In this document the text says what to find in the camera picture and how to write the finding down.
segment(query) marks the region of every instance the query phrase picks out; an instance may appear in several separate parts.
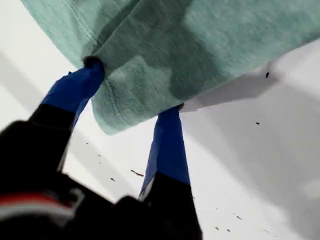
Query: green fabric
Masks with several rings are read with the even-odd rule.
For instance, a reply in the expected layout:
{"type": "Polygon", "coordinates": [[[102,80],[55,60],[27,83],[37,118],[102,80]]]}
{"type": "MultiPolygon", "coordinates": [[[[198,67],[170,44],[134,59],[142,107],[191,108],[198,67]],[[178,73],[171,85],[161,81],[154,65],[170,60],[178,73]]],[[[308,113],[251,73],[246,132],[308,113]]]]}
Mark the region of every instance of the green fabric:
{"type": "Polygon", "coordinates": [[[97,55],[93,97],[114,134],[320,36],[319,0],[22,0],[76,66],[97,55]]]}

